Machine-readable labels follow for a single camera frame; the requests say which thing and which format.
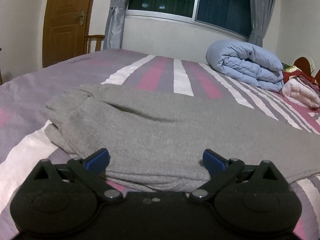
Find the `door frame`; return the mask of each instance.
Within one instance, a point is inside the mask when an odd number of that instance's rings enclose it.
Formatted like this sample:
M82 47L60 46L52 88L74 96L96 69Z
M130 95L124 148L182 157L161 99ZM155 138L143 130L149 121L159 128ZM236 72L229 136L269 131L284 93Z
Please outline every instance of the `door frame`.
M40 23L38 28L38 69L44 68L43 67L43 31L44 31L44 17L45 17L45 10L47 7L47 1L48 0L42 0L42 5L40 9ZM86 21L85 21L85 36L89 34L92 5L93 5L93 0L89 0L89 8L86 14ZM82 54L84 54L86 49L87 38L85 36L84 36L84 46L82 48Z

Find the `striped bed sheet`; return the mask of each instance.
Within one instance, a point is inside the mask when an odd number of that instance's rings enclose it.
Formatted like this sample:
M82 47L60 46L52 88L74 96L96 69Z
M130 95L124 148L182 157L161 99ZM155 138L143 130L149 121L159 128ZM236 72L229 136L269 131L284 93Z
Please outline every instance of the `striped bed sheet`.
M50 123L42 114L44 103L84 83L235 100L301 132L320 134L319 110L311 111L281 95L233 80L206 64L122 49L79 56L0 87L0 240L9 240L17 233L10 216L10 200L35 164L43 158L53 163L65 163L70 158L44 134ZM295 229L302 239L320 237L319 179L313 176L292 183L303 204L303 214ZM122 192L130 190L112 181L108 183Z

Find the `blue comforter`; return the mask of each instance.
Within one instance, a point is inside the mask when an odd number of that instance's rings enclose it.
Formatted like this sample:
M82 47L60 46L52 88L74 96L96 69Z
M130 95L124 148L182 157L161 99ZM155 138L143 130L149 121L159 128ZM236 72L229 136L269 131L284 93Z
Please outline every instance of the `blue comforter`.
M215 71L264 90L279 92L284 85L281 61L251 43L217 41L208 48L206 60Z

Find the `folded gray clothing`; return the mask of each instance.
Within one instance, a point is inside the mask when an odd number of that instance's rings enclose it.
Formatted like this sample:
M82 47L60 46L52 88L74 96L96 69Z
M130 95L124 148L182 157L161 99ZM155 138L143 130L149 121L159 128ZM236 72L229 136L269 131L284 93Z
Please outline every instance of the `folded gray clothing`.
M46 104L45 133L69 154L109 150L106 175L139 190L192 191L210 179L209 148L247 164L269 159L288 182L320 172L319 136L223 98L83 85Z

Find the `window sill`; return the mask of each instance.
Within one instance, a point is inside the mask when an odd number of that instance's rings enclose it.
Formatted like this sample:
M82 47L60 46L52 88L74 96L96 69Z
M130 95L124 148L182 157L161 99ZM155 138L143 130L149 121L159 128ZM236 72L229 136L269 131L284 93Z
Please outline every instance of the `window sill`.
M227 35L230 38L236 38L241 41L248 42L248 39L249 39L248 37L242 36L238 33L233 33L231 31L228 31L226 29L223 29L214 25L196 22L192 18L180 16L180 15L161 13L161 12L152 12L152 11L142 11L142 10L126 10L125 15L126 17L133 17L133 18L144 18L144 19L153 19L158 21L180 22L183 24L192 24L197 27L214 30L220 34Z

